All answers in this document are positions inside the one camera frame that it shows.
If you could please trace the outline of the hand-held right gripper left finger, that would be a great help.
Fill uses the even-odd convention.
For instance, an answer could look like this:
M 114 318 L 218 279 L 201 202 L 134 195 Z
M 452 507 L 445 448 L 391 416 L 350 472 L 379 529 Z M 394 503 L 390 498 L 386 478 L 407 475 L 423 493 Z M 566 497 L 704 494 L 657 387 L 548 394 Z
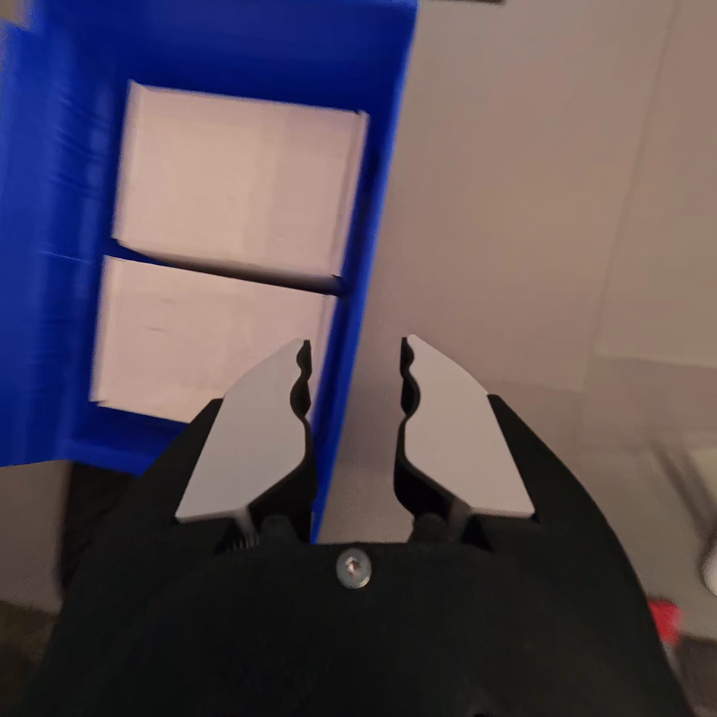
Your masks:
M 318 468 L 307 415 L 309 340 L 296 338 L 227 391 L 175 512 L 181 524 L 234 521 L 256 543 L 264 521 L 286 517 L 310 541 Z

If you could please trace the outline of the red flat block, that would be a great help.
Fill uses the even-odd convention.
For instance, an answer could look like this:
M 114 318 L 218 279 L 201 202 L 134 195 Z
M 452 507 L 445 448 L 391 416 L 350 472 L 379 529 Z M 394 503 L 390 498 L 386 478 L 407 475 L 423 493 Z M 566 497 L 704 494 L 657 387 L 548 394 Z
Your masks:
M 677 647 L 682 640 L 682 611 L 676 603 L 658 597 L 648 599 L 659 640 L 668 648 Z

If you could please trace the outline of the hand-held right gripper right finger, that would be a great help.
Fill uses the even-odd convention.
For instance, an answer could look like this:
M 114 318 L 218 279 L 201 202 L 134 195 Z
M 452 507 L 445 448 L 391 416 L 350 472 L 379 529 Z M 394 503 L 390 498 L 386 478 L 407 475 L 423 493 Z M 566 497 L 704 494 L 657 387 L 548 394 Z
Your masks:
M 536 509 L 490 403 L 469 372 L 416 335 L 401 339 L 394 493 L 411 542 L 493 543 L 530 533 Z

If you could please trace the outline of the blue plastic bin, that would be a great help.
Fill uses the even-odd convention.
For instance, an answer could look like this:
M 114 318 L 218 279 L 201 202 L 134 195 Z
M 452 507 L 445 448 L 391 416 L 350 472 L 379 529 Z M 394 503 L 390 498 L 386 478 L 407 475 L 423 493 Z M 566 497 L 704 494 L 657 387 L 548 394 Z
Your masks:
M 1 24 L 1 466 L 142 474 L 183 425 L 89 399 L 129 80 L 369 115 L 312 431 L 326 507 L 395 146 L 417 1 L 28 1 Z

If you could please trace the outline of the white cardboard mailer box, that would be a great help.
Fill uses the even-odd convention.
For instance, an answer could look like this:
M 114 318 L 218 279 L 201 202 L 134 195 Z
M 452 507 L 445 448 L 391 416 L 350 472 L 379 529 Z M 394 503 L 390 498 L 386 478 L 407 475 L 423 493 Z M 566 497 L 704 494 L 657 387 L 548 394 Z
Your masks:
M 106 256 L 90 400 L 188 423 L 246 372 L 309 340 L 316 399 L 336 299 Z
M 131 82 L 112 236 L 149 256 L 338 275 L 369 122 Z

